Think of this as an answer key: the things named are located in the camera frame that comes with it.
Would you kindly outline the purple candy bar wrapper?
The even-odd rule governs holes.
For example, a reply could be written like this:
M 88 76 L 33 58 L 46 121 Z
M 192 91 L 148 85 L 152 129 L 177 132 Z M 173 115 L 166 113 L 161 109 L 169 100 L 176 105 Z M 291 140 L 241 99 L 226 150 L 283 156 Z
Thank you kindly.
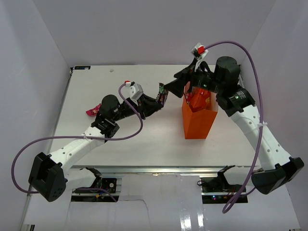
M 167 101 L 168 93 L 169 91 L 165 89 L 165 85 L 159 83 L 159 90 L 155 101 L 164 106 Z

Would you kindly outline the red chips bag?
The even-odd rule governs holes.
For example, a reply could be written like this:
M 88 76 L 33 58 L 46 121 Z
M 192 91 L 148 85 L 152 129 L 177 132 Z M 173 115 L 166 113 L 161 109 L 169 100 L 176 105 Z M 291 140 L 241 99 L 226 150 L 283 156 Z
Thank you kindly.
M 211 93 L 205 89 L 194 88 L 188 94 L 187 104 L 193 113 L 210 108 Z

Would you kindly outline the orange paper bag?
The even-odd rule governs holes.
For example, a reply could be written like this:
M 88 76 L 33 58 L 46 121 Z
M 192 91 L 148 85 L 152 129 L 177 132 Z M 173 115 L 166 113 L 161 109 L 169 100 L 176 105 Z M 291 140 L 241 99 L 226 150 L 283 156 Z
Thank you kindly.
M 216 94 L 210 92 L 208 109 L 193 112 L 183 96 L 182 120 L 185 139 L 206 139 L 218 113 Z

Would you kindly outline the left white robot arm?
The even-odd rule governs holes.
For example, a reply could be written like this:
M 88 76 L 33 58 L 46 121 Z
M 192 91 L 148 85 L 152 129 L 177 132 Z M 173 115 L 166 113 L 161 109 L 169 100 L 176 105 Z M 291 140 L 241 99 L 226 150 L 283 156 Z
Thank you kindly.
M 31 168 L 28 182 L 48 202 L 57 200 L 65 190 L 87 188 L 97 192 L 102 186 L 101 173 L 94 168 L 72 169 L 71 167 L 93 149 L 105 144 L 119 130 L 117 121 L 134 115 L 142 119 L 164 107 L 166 95 L 154 99 L 145 94 L 133 102 L 127 98 L 122 103 L 112 94 L 102 99 L 94 122 L 81 139 L 74 139 L 64 147 L 50 153 L 39 153 Z

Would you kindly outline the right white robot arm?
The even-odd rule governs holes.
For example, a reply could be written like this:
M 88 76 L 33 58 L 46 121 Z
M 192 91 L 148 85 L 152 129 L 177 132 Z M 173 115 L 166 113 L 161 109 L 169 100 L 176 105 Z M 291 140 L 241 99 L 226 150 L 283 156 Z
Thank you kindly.
M 215 70 L 205 61 L 193 70 L 197 60 L 177 72 L 165 89 L 181 98 L 186 84 L 216 94 L 216 101 L 227 116 L 241 129 L 251 146 L 258 151 L 262 171 L 253 172 L 252 184 L 262 194 L 269 194 L 292 180 L 304 167 L 301 158 L 293 158 L 282 148 L 260 116 L 255 100 L 239 85 L 240 67 L 228 56 L 219 57 Z

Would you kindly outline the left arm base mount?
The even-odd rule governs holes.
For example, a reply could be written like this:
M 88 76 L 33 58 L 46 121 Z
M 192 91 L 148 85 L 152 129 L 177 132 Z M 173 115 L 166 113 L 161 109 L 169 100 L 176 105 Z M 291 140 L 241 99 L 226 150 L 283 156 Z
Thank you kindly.
M 113 203 L 117 202 L 118 198 L 117 179 L 99 178 L 90 187 L 73 190 L 71 201 Z

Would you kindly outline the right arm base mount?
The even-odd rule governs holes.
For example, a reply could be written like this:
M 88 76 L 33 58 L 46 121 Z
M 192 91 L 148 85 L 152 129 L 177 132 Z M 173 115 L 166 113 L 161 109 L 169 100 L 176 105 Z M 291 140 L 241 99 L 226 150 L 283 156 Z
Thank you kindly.
M 197 185 L 201 187 L 202 202 L 206 204 L 225 204 L 241 188 L 241 184 L 231 183 L 227 180 L 225 173 L 235 170 L 235 166 L 225 166 L 218 171 L 215 177 L 201 177 Z

